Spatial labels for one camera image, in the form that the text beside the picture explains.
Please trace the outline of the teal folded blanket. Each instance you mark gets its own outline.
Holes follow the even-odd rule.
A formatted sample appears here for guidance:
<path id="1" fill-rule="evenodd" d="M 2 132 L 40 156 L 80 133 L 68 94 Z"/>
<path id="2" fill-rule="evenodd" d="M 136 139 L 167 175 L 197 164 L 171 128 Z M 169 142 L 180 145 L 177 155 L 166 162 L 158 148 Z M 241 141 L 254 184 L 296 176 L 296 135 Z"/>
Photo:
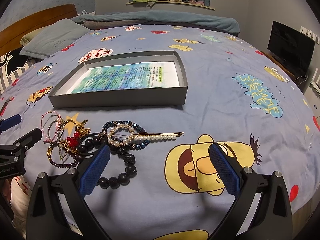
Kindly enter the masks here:
<path id="1" fill-rule="evenodd" d="M 71 20 L 91 30 L 108 29 L 136 24 L 167 24 L 192 28 L 204 28 L 228 33 L 234 36 L 238 36 L 240 34 L 240 25 L 233 18 L 169 10 L 122 12 L 94 16 L 85 14 L 75 16 L 71 18 Z"/>

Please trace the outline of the wooden window shelf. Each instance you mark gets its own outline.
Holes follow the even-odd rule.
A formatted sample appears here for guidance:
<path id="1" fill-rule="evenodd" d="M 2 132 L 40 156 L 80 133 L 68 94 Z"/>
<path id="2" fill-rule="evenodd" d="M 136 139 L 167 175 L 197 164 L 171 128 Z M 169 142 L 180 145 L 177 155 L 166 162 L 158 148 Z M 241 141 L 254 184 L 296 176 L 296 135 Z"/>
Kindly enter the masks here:
<path id="1" fill-rule="evenodd" d="M 127 3 L 125 3 L 126 6 L 128 6 L 128 5 L 145 6 L 145 7 L 150 7 L 150 8 L 156 4 L 183 5 L 183 6 L 207 9 L 207 10 L 212 10 L 212 11 L 216 10 L 214 7 L 207 7 L 205 5 L 187 3 L 187 2 L 156 1 L 156 2 L 127 2 Z"/>

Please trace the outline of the pearl ring brooch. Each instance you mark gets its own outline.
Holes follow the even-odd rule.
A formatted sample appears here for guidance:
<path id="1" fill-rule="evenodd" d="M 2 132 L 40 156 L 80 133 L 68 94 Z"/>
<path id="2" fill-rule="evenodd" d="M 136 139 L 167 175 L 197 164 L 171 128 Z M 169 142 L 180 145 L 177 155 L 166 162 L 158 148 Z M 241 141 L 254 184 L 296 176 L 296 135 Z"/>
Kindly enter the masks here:
<path id="1" fill-rule="evenodd" d="M 127 146 L 135 138 L 135 129 L 128 123 L 116 124 L 106 134 L 109 145 L 115 147 Z"/>

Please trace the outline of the pearl bar hair clip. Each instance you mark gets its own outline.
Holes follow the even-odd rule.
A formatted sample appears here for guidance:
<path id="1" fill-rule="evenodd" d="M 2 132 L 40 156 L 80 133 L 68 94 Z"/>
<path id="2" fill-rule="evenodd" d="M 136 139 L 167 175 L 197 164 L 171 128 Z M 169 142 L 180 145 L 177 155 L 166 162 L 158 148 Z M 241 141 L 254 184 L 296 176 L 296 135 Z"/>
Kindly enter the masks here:
<path id="1" fill-rule="evenodd" d="M 134 134 L 134 140 L 175 140 L 184 135 L 184 132 L 172 133 L 140 133 Z"/>

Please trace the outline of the black monitor screen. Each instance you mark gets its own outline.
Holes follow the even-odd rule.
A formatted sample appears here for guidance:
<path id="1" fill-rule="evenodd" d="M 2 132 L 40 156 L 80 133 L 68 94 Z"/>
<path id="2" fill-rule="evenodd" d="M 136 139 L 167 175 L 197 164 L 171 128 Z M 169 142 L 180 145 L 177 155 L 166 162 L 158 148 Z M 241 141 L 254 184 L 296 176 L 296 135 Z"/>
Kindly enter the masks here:
<path id="1" fill-rule="evenodd" d="M 294 76 L 306 76 L 315 42 L 303 33 L 273 21 L 267 49 Z"/>

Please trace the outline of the grey blue pillow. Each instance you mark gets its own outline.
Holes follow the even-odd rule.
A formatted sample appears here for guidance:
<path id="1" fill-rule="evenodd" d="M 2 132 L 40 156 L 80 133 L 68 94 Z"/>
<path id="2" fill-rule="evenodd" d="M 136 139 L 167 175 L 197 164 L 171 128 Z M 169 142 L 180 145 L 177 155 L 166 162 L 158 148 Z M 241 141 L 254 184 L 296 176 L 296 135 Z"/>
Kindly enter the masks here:
<path id="1" fill-rule="evenodd" d="M 43 60 L 73 44 L 90 31 L 70 19 L 59 20 L 25 34 L 20 40 L 23 47 L 20 55 Z"/>

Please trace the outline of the printed paper sheet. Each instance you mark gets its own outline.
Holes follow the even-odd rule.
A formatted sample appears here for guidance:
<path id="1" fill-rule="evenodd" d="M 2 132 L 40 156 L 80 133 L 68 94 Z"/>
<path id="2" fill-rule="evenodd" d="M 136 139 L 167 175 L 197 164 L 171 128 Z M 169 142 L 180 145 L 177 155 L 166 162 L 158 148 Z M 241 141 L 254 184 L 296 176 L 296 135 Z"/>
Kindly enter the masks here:
<path id="1" fill-rule="evenodd" d="M 90 68 L 67 93 L 179 86 L 173 62 L 141 62 Z"/>

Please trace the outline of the blue cartoon bed sheet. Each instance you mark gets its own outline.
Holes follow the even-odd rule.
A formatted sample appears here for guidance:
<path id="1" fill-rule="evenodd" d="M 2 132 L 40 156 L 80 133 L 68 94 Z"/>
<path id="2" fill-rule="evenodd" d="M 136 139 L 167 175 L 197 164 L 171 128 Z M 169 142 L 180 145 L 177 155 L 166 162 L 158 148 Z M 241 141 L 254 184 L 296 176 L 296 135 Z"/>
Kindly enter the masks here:
<path id="1" fill-rule="evenodd" d="M 87 33 L 31 66 L 1 95 L 3 116 L 22 121 L 1 135 L 10 144 L 36 127 L 54 134 L 48 94 L 77 65 L 95 56 L 173 50 L 188 90 L 183 106 L 60 109 L 63 119 L 100 132 L 109 121 L 132 121 L 148 133 L 184 132 L 133 151 L 137 175 L 117 189 L 96 187 L 85 198 L 113 239 L 196 239 L 212 233 L 234 197 L 209 165 L 217 142 L 242 165 L 280 171 L 293 212 L 319 188 L 319 124 L 311 104 L 284 71 L 247 42 L 224 33 L 169 25 Z"/>

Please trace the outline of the grey shallow cardboard box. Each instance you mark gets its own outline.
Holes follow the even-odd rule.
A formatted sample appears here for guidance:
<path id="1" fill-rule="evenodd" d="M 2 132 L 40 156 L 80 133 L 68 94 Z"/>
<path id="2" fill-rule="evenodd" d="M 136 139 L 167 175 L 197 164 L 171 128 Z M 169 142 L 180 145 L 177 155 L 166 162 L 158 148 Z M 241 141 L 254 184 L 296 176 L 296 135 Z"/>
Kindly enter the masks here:
<path id="1" fill-rule="evenodd" d="M 54 108 L 183 105 L 185 68 L 173 50 L 140 51 L 87 60 L 49 93 Z"/>

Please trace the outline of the wooden headboard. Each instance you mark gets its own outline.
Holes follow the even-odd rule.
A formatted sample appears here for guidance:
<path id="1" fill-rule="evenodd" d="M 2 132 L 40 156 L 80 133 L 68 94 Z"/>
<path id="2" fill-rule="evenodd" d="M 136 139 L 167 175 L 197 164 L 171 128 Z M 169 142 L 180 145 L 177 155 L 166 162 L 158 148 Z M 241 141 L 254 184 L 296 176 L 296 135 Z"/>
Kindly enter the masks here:
<path id="1" fill-rule="evenodd" d="M 74 4 L 65 4 L 41 10 L 18 20 L 1 31 L 1 56 L 20 48 L 22 46 L 20 40 L 25 34 L 51 25 L 64 18 L 73 18 L 77 15 Z"/>

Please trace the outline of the striped black white pillow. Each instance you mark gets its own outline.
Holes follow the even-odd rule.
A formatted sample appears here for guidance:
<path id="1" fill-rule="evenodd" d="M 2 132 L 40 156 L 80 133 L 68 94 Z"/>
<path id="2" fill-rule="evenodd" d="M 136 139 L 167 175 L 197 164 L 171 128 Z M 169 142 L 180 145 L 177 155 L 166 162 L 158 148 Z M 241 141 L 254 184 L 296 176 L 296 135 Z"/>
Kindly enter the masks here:
<path id="1" fill-rule="evenodd" d="M 19 79 L 19 77 L 27 71 L 33 64 L 36 63 L 31 57 L 21 55 L 21 48 L 12 50 L 1 56 L 0 63 L 0 75 L 1 83 L 0 89 L 1 94 L 13 85 L 13 83 Z"/>

